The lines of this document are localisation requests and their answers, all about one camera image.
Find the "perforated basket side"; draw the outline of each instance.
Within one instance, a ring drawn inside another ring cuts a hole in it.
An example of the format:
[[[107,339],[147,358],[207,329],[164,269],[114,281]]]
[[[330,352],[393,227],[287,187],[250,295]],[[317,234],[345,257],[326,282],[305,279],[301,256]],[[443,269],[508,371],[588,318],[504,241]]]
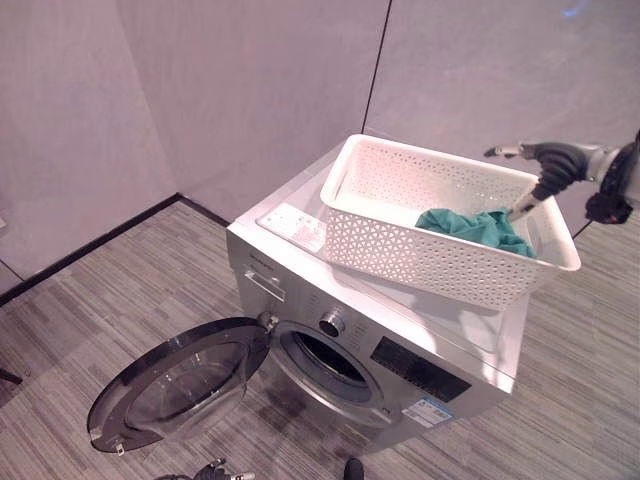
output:
[[[337,198],[355,195],[421,211],[477,213],[514,203],[536,177],[395,142],[357,136]]]
[[[557,274],[525,257],[335,209],[329,210],[325,254],[371,275],[496,310]]]

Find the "washing machine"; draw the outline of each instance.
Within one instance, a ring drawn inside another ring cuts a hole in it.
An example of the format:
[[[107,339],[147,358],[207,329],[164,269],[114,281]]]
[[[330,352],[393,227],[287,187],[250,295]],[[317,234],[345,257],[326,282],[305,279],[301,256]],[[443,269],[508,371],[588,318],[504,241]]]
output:
[[[244,316],[192,328],[125,368],[89,413],[96,449],[122,454],[216,428],[256,374],[261,398],[335,432],[323,438],[341,440],[345,455],[511,393],[528,297],[493,311],[325,260],[319,192],[339,148],[228,227]]]

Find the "washing machine door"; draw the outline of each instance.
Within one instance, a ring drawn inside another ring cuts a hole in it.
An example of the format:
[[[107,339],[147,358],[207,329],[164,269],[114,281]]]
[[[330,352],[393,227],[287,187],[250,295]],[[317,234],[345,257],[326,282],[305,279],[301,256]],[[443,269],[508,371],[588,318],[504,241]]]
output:
[[[268,352],[267,330],[252,318],[225,318],[181,333],[100,393],[87,419],[91,444],[122,454],[210,428],[242,400]]]

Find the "label sticker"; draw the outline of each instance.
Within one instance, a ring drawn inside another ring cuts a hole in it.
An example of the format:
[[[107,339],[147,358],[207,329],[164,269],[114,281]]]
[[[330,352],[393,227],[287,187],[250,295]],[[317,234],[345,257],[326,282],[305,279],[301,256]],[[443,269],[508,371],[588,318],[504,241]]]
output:
[[[317,253],[327,234],[327,225],[288,203],[281,203],[259,221],[260,225],[296,245]]]
[[[402,413],[427,428],[454,418],[449,410],[428,397],[418,400],[409,408],[405,408]]]

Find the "silver washing machine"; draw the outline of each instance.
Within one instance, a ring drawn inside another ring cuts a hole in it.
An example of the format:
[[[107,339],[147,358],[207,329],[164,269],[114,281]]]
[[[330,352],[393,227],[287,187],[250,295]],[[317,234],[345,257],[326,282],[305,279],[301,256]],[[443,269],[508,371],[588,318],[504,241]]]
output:
[[[338,150],[227,229],[245,317],[183,332],[123,370],[89,413],[96,449],[123,453],[211,428],[256,373],[267,379],[261,395],[324,429],[345,456],[511,393],[527,297],[497,312],[324,260],[319,192]]]

